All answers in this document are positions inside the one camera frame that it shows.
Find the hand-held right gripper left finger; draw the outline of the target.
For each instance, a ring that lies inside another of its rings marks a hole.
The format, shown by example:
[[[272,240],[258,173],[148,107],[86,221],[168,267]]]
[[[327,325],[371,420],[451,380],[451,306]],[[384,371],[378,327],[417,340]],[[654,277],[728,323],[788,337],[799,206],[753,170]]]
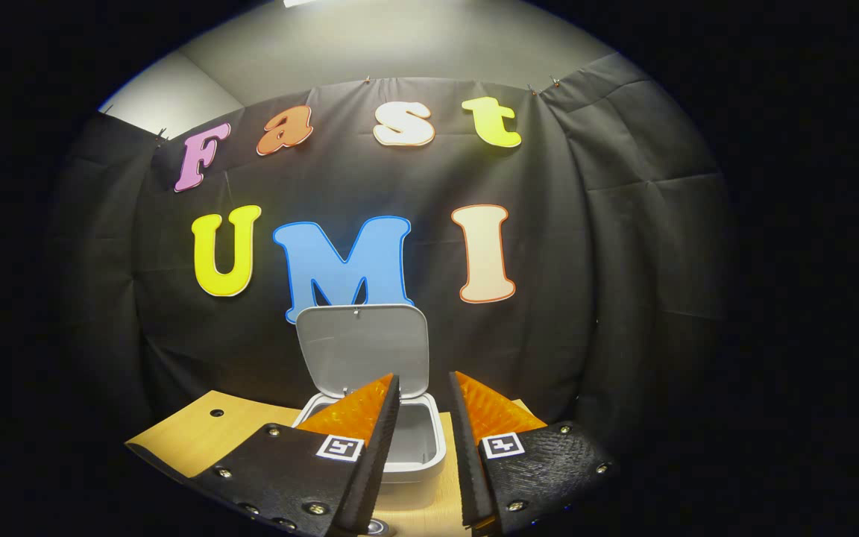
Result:
[[[362,429],[338,434],[264,424],[191,479],[228,509],[294,536],[368,531],[401,401],[387,374],[358,390]]]

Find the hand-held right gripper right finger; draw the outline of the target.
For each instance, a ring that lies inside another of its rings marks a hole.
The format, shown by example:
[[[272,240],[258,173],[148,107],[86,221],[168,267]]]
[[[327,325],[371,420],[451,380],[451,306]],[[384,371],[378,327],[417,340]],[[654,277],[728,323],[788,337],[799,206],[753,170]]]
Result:
[[[616,459],[586,427],[548,424],[462,371],[449,382],[462,523],[473,536],[532,536],[616,475]]]

